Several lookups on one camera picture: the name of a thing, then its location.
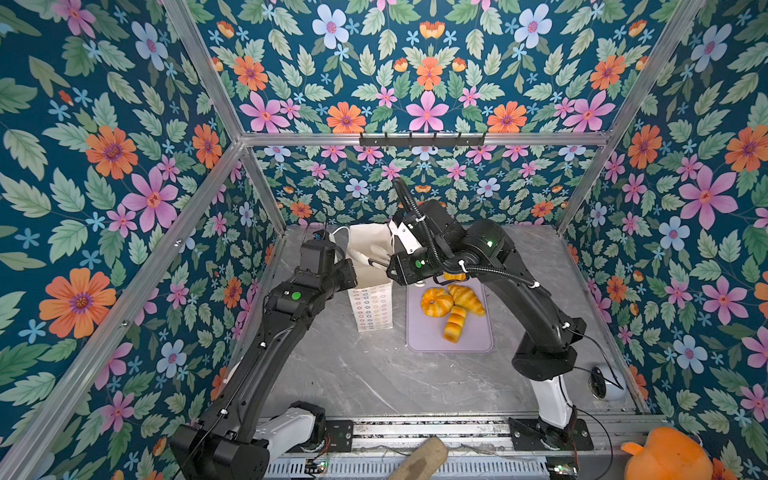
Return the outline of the orange plush toy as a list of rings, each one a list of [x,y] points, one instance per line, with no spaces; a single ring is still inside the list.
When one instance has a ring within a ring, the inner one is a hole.
[[[672,427],[651,431],[644,445],[625,442],[621,450],[630,455],[624,479],[710,480],[713,463],[704,449],[688,435]]]

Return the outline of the pumpkin shaped bread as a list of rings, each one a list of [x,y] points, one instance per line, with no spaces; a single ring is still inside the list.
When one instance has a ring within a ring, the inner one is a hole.
[[[449,315],[453,306],[452,295],[442,288],[427,289],[420,302],[423,314],[431,318],[442,318]]]

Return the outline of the golden croissant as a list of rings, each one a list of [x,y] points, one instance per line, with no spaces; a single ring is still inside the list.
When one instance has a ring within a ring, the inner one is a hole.
[[[485,307],[477,294],[467,286],[452,284],[448,286],[454,304],[476,316],[485,316]]]

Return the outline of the black hook rail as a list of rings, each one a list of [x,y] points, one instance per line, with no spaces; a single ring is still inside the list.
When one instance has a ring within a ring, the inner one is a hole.
[[[358,143],[360,146],[371,147],[394,147],[394,148],[412,148],[412,147],[437,147],[437,148],[455,148],[455,147],[475,147],[485,144],[485,134],[464,134],[464,133],[377,133],[360,134]]]

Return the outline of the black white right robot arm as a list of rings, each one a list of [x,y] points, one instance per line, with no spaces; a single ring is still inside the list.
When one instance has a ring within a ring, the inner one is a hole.
[[[531,383],[542,430],[571,435],[578,414],[562,377],[575,367],[574,345],[585,335],[585,321],[554,302],[499,224],[479,219],[463,226],[440,202],[418,203],[402,179],[394,180],[393,189],[399,207],[392,218],[395,251],[386,263],[387,276],[408,286],[464,274],[493,292],[525,330],[512,365]]]

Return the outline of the white paper bag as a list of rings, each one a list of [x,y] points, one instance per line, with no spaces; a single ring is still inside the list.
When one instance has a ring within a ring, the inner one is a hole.
[[[351,259],[358,285],[347,291],[353,316],[360,333],[391,329],[393,327],[393,281],[385,268],[374,268],[368,246],[377,244],[393,253],[392,237],[384,224],[358,224],[341,226],[331,233],[332,240],[340,240],[346,259]]]

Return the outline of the lilac plastic tray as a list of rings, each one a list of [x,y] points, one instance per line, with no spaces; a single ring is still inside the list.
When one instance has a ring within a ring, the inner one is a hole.
[[[406,290],[406,342],[419,353],[488,353],[493,334],[483,287],[475,279]]]

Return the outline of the small round striped bun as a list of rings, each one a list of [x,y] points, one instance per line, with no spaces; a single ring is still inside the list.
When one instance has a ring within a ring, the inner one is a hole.
[[[460,273],[460,274],[444,273],[442,275],[442,278],[448,282],[461,282],[467,279],[467,275],[465,273]]]

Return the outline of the brown cylindrical roll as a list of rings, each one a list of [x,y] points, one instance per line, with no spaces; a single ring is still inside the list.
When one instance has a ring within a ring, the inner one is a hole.
[[[437,437],[426,440],[388,477],[389,480],[429,480],[446,463],[448,447]]]

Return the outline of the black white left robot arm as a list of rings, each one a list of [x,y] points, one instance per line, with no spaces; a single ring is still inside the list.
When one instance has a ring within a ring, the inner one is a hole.
[[[351,260],[326,238],[301,245],[294,274],[264,299],[247,352],[194,426],[180,426],[168,445],[185,479],[261,479],[271,461],[300,447],[314,451],[326,438],[323,408],[297,401],[260,420],[283,367],[326,303],[357,284]]]

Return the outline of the segmented yellow bread loaf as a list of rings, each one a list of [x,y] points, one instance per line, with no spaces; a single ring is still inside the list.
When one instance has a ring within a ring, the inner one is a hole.
[[[452,306],[448,315],[444,330],[443,338],[449,342],[457,343],[462,335],[468,311],[460,306]]]

